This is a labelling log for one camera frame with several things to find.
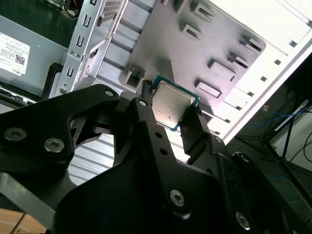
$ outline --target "label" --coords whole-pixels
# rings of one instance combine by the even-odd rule
[[[26,73],[30,46],[0,33],[0,68],[21,76]]]

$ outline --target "cable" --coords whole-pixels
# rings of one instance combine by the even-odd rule
[[[303,146],[293,157],[292,159],[289,161],[289,162],[292,162],[293,159],[305,148],[307,147],[308,145],[312,144],[312,141],[310,143],[308,143],[307,145]]]
[[[73,0],[73,2],[74,2],[74,5],[75,5],[77,8],[79,8],[79,5],[77,4],[76,0]]]
[[[295,114],[285,114],[285,113],[280,113],[280,112],[278,112],[278,111],[275,111],[275,110],[272,110],[272,109],[268,109],[268,111],[270,111],[270,112],[272,112],[272,113],[274,113],[274,114],[277,114],[277,115],[280,115],[280,116],[297,116],[297,115],[299,115],[299,114],[301,114],[301,113],[303,113],[304,112],[304,110],[303,109],[300,109],[297,113],[295,113]]]
[[[260,122],[260,123],[256,123],[256,124],[251,124],[251,125],[246,125],[246,127],[255,127],[255,126],[260,126],[260,125],[263,125],[263,124],[266,124],[268,122],[273,122],[275,120],[278,120],[278,119],[281,119],[281,118],[284,118],[286,116],[279,116],[279,117],[275,117],[275,118],[272,118],[272,119],[268,119],[266,121],[263,121],[263,122]]]
[[[308,157],[306,156],[306,147],[307,147],[307,142],[310,138],[310,136],[312,135],[312,132],[308,135],[306,141],[304,142],[304,146],[303,146],[303,156],[306,158],[307,161],[312,162],[310,159],[308,159]]]

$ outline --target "gray metal panel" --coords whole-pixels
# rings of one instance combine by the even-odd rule
[[[50,65],[61,63],[67,49],[2,16],[0,33],[30,46],[26,74],[18,76],[0,68],[0,79],[41,96]]]
[[[123,25],[122,23],[118,26],[117,32],[120,34],[123,34],[132,40],[137,41],[138,37],[140,36],[140,33],[136,32],[135,30]]]
[[[132,50],[135,45],[136,45],[136,40],[133,40],[123,34],[121,34],[120,32],[116,32],[113,40],[115,41],[115,43],[119,43],[122,44],[123,46],[125,46],[128,50]]]
[[[125,67],[130,57],[130,54],[131,53],[129,51],[126,51],[125,49],[122,49],[121,47],[111,43],[108,47],[105,58]]]
[[[129,2],[125,12],[123,13],[122,20],[131,23],[139,29],[143,29],[149,15],[150,13],[148,13],[147,11],[143,10],[134,3]]]
[[[83,2],[64,68],[50,98],[61,95],[60,89],[65,90],[65,93],[73,91],[89,74],[96,76],[100,66],[98,60],[103,60],[108,46],[106,42],[115,32],[127,2],[128,0]]]
[[[190,1],[179,15],[171,4],[165,6],[160,1],[155,4],[128,64],[144,69],[145,78],[154,80],[160,73],[160,62],[164,59],[172,61],[175,82],[199,95],[203,103],[215,109],[248,70],[233,62],[233,54],[252,66],[259,53],[263,52],[265,42],[211,4],[205,3],[215,16],[209,17],[211,22],[207,22],[193,12],[188,3]],[[188,25],[185,30],[187,36],[182,33],[185,25]],[[241,43],[250,46],[250,38],[260,45],[260,48],[252,45],[258,53]],[[214,67],[209,66],[213,61],[221,64],[224,71],[233,71],[231,77],[224,78],[224,73],[222,76],[213,71]],[[126,76],[127,71],[124,71],[120,83],[125,83]],[[198,81],[219,90],[221,95],[214,97],[196,90]]]

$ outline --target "hole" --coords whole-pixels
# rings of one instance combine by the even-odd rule
[[[91,17],[88,15],[85,15],[82,25],[85,27],[89,27],[90,21],[91,21]]]
[[[230,179],[230,182],[234,185],[237,186],[237,183],[235,182],[235,180],[233,178]]]
[[[59,90],[59,92],[61,94],[66,94],[67,93],[67,90],[64,87],[60,87],[58,90]]]
[[[11,132],[11,136],[13,136],[13,137],[20,137],[21,133],[19,131],[12,131]]]
[[[197,34],[193,32],[191,29],[187,29],[186,32],[191,34],[193,37],[197,38]]]
[[[66,73],[67,76],[72,77],[73,73],[74,73],[74,69],[71,68],[71,67],[68,67],[67,68],[67,73]]]
[[[95,55],[97,55],[98,53],[98,49],[96,49],[95,51],[93,51],[90,55],[90,58],[92,59]]]
[[[260,80],[262,80],[263,82],[265,82],[265,81],[267,80],[267,78],[261,77]]]
[[[142,106],[147,106],[147,103],[143,100],[138,101]]]
[[[84,40],[84,38],[79,35],[78,38],[77,38],[76,46],[81,47],[82,43],[83,43],[83,40]]]
[[[230,172],[234,172],[234,169],[233,169],[233,167],[231,167],[231,166],[228,166],[228,169],[229,169],[229,171],[230,171]]]
[[[156,137],[162,138],[162,135],[160,133],[155,133]]]
[[[59,146],[59,144],[56,141],[52,141],[52,142],[50,142],[50,146],[53,148],[57,148]]]
[[[174,198],[177,200],[177,201],[180,201],[181,200],[181,196],[179,194],[174,194]]]
[[[103,17],[100,16],[97,20],[97,27],[101,27],[102,23],[103,23]]]
[[[114,93],[112,91],[109,91],[109,90],[105,90],[105,94],[112,97],[114,96]]]
[[[165,149],[160,149],[160,152],[163,154],[163,155],[167,155],[168,152],[165,150]]]
[[[278,59],[276,59],[276,60],[274,61],[274,63],[275,63],[276,65],[280,65],[280,64],[281,64],[281,61],[278,60]]]

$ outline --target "silver screw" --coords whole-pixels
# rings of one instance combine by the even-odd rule
[[[64,142],[58,138],[50,138],[44,142],[44,148],[46,151],[51,153],[59,153],[61,152],[65,145]]]
[[[142,106],[147,106],[147,103],[143,100],[138,101]]]
[[[172,189],[170,191],[170,199],[176,206],[184,206],[184,196],[179,190]]]
[[[66,94],[66,93],[67,93],[67,90],[66,90],[65,87],[60,87],[58,90],[59,90],[59,92],[60,92],[61,94]]]
[[[106,91],[105,91],[105,94],[108,95],[108,96],[110,96],[110,97],[114,96],[114,93],[111,92],[111,91],[109,91],[109,90],[106,90]]]
[[[215,138],[215,140],[216,140],[218,143],[221,143],[221,142],[222,142],[222,140],[221,140],[220,138],[218,138],[217,136],[215,136],[214,138]]]
[[[243,229],[249,231],[250,230],[250,223],[248,219],[240,212],[236,212],[236,219],[240,226],[243,227]]]
[[[20,141],[26,136],[27,133],[22,128],[8,128],[4,131],[4,138],[10,141]]]
[[[243,154],[240,155],[245,162],[249,162],[249,160]]]

